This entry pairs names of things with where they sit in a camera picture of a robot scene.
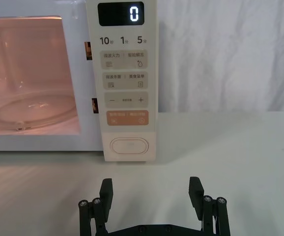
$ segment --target white table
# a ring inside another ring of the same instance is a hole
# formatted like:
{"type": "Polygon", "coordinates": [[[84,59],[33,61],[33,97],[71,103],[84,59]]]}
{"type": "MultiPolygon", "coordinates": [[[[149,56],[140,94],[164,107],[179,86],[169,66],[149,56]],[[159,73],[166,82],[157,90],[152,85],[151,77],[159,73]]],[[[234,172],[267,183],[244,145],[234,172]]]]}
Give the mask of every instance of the white table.
{"type": "Polygon", "coordinates": [[[284,113],[160,114],[155,163],[95,153],[1,153],[0,236],[78,236],[78,202],[113,178],[110,232],[139,224],[200,229],[190,176],[228,200],[233,236],[284,236],[284,113]]]}

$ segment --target microwave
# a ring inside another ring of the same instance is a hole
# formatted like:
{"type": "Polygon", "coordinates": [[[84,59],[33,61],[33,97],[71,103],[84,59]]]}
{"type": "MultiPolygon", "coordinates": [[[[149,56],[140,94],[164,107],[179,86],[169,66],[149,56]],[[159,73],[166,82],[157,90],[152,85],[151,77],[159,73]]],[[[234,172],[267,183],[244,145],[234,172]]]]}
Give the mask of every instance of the microwave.
{"type": "MultiPolygon", "coordinates": [[[[152,46],[145,50],[143,35],[136,42],[125,38],[128,31],[152,35],[145,14],[153,11],[154,2],[0,0],[0,151],[104,150],[107,155],[121,155],[113,151],[130,146],[143,152],[154,149],[150,143],[155,136],[149,141],[149,135],[126,134],[144,134],[150,125],[145,133],[155,133],[158,54],[152,55],[152,46]],[[112,45],[107,33],[119,39],[112,45]],[[130,54],[146,57],[147,52],[151,73],[145,68],[147,61],[129,58],[130,54]],[[112,61],[110,55],[127,58],[112,61]],[[153,86],[148,78],[148,86],[154,89],[144,91],[141,87],[147,81],[142,76],[147,73],[156,80],[153,86]],[[104,84],[102,76],[109,77],[104,84]],[[134,108],[131,98],[141,99],[144,105],[136,101],[134,108]]],[[[156,46],[158,37],[151,41],[156,46]]],[[[130,160],[130,151],[124,154],[130,160]]]]}

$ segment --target oval button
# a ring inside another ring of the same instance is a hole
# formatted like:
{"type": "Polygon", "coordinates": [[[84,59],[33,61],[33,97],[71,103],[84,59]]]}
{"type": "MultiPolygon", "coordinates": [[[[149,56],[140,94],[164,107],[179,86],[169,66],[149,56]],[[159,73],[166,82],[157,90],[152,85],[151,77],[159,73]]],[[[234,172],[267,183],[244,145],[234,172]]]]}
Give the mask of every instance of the oval button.
{"type": "Polygon", "coordinates": [[[111,142],[111,149],[117,154],[144,154],[148,151],[148,142],[139,138],[119,138],[111,142]]]}

